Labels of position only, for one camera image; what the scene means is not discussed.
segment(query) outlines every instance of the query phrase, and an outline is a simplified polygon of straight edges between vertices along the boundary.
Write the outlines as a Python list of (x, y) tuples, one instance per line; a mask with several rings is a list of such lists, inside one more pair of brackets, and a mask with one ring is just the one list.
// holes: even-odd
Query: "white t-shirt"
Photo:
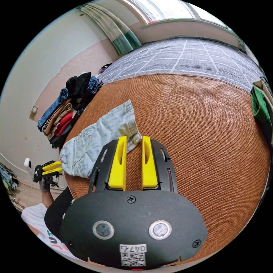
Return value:
[(75, 257), (65, 246), (64, 243), (62, 243), (59, 239), (57, 239), (47, 228), (45, 224), (45, 214), (46, 214), (46, 206), (43, 203), (40, 203), (38, 205), (27, 207), (23, 209), (21, 218), (22, 220), (34, 227), (38, 230), (38, 238), (44, 242), (47, 246), (50, 248), (56, 250), (57, 252), (62, 253), (63, 255), (69, 256), (73, 259), (81, 261), (81, 259)]

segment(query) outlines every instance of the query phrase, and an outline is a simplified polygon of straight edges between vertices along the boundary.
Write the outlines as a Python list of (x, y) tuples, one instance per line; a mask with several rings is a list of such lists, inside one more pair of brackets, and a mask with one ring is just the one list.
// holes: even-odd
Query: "floor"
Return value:
[[(55, 200), (61, 194), (61, 191), (51, 189), (51, 193)], [(42, 202), (42, 194), (39, 189), (32, 188), (21, 182), (19, 182), (15, 194), (12, 196), (12, 199), (13, 198), (15, 198), (15, 202), (23, 208), (34, 206)]]

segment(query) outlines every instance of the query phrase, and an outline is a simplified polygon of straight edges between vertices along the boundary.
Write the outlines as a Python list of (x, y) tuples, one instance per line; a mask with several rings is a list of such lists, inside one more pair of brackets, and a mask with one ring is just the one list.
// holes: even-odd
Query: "curtain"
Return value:
[(140, 41), (128, 26), (107, 9), (92, 3), (82, 5), (78, 9), (97, 23), (110, 39), (119, 56), (141, 47)]

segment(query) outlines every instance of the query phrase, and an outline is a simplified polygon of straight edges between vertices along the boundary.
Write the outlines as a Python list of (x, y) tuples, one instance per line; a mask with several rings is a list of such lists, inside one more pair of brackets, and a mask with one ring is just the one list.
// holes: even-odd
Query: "woven bed mat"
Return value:
[[(178, 193), (202, 213), (208, 237), (193, 258), (229, 244), (250, 219), (263, 193), (270, 151), (256, 125), (251, 97), (201, 77), (146, 75), (104, 85), (67, 141), (128, 99), (142, 135), (163, 143), (175, 168)], [(142, 143), (127, 155), (126, 190), (141, 190)], [(65, 174), (75, 199), (88, 180)]]

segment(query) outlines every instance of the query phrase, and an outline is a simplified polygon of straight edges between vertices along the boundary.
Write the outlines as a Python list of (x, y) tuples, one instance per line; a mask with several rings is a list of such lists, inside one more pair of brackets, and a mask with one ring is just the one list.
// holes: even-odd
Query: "hand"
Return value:
[(41, 191), (50, 191), (50, 184), (53, 182), (52, 176), (47, 176), (39, 181)]

